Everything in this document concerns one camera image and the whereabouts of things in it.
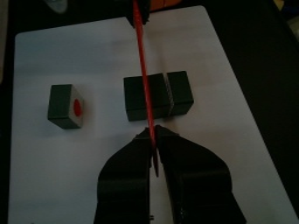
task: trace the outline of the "dark block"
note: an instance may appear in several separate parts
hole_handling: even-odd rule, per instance
[[[77,129],[83,123],[83,99],[71,84],[51,86],[48,120],[63,129]]]
[[[167,78],[174,103],[171,116],[186,115],[194,104],[187,73],[184,71],[168,73]]]
[[[164,83],[164,75],[162,73],[148,75],[148,84],[152,98],[154,119],[167,117],[170,115],[171,100]],[[128,121],[139,121],[147,119],[146,114],[146,94],[143,77],[125,77],[125,113]]]

